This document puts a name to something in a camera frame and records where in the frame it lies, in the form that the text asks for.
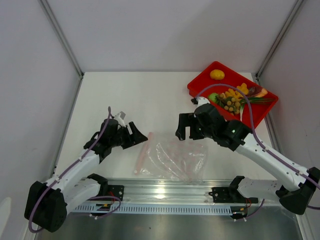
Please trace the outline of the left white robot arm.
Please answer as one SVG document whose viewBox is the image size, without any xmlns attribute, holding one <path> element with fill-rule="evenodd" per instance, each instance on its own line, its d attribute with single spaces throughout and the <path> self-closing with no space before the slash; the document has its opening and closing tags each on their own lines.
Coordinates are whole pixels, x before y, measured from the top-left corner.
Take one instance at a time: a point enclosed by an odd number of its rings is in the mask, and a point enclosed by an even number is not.
<svg viewBox="0 0 320 240">
<path fill-rule="evenodd" d="M 113 148 L 125 150 L 147 140 L 133 122 L 124 124 L 116 117 L 104 120 L 74 163 L 61 174 L 31 185 L 24 210 L 29 230 L 35 232 L 32 225 L 36 224 L 51 233 L 57 231 L 69 213 L 87 200 L 121 202 L 122 198 L 109 187 L 108 180 L 91 171 Z"/>
</svg>

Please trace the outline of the red brown meat slice toy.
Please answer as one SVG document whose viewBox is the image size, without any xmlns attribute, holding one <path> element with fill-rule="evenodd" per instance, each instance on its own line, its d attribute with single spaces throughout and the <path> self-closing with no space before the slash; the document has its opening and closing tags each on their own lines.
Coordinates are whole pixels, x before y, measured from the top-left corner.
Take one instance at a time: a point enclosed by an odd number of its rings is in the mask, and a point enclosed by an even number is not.
<svg viewBox="0 0 320 240">
<path fill-rule="evenodd" d="M 248 98 L 262 98 L 268 94 L 268 91 L 261 86 L 253 86 L 248 90 Z"/>
</svg>

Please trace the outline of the brown longan bunch toy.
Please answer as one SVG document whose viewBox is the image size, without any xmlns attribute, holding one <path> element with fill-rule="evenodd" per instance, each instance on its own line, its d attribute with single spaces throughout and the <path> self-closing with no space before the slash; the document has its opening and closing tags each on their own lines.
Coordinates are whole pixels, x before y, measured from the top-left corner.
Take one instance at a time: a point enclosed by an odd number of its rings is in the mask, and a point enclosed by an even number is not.
<svg viewBox="0 0 320 240">
<path fill-rule="evenodd" d="M 240 113 L 240 101 L 233 96 L 226 96 L 224 93 L 218 94 L 216 96 L 216 102 L 217 105 L 232 115 L 238 115 Z"/>
</svg>

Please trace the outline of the yellow ginger toy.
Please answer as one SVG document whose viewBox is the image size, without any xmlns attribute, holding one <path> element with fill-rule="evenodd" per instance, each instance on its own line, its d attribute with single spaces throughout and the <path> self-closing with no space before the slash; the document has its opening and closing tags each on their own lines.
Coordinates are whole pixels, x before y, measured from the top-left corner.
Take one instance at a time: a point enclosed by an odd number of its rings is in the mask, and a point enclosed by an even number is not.
<svg viewBox="0 0 320 240">
<path fill-rule="evenodd" d="M 233 98 L 236 98 L 236 99 L 243 99 L 244 97 L 240 92 L 242 92 L 245 96 L 249 93 L 249 89 L 248 89 L 246 83 L 242 83 L 241 85 L 238 85 L 236 88 L 237 88 L 237 90 L 229 88 L 224 93 L 225 96 L 226 97 L 233 97 Z"/>
</svg>

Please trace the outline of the clear pink zip top bag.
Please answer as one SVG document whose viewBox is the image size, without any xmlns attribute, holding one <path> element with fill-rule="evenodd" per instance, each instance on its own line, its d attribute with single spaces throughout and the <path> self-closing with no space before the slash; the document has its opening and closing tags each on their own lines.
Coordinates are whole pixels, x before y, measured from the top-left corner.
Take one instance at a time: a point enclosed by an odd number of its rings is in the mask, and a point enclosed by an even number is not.
<svg viewBox="0 0 320 240">
<path fill-rule="evenodd" d="M 171 134 L 149 132 L 133 173 L 195 185 L 203 180 L 208 147 L 193 140 L 180 141 Z"/>
</svg>

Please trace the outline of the green onion toy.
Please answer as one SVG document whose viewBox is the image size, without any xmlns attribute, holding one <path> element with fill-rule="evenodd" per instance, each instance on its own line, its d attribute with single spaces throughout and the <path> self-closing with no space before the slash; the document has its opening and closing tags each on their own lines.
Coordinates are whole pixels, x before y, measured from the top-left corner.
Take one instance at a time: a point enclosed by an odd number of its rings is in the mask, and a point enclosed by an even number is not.
<svg viewBox="0 0 320 240">
<path fill-rule="evenodd" d="M 264 98 L 264 97 L 249 97 L 248 98 L 249 102 L 251 104 L 266 104 L 269 102 L 272 102 L 273 99 L 272 98 Z M 244 113 L 244 109 L 245 109 L 245 104 L 247 103 L 246 100 L 243 98 L 239 101 L 240 103 L 240 107 L 239 107 L 239 117 L 240 117 L 240 121 L 243 120 L 243 113 Z"/>
</svg>

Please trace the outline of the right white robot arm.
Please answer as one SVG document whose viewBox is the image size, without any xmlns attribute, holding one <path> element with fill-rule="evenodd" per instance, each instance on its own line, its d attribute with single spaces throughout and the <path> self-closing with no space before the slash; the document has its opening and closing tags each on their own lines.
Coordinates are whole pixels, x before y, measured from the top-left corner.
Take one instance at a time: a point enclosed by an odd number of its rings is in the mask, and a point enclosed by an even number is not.
<svg viewBox="0 0 320 240">
<path fill-rule="evenodd" d="M 278 201 L 294 214 L 305 213 L 320 181 L 318 168 L 307 169 L 264 145 L 248 126 L 239 120 L 225 120 L 210 103 L 198 105 L 194 112 L 179 114 L 175 132 L 179 140 L 186 139 L 187 127 L 190 139 L 212 139 L 275 177 L 275 180 L 255 180 L 236 176 L 227 188 L 233 203 L 249 198 L 265 199 Z"/>
</svg>

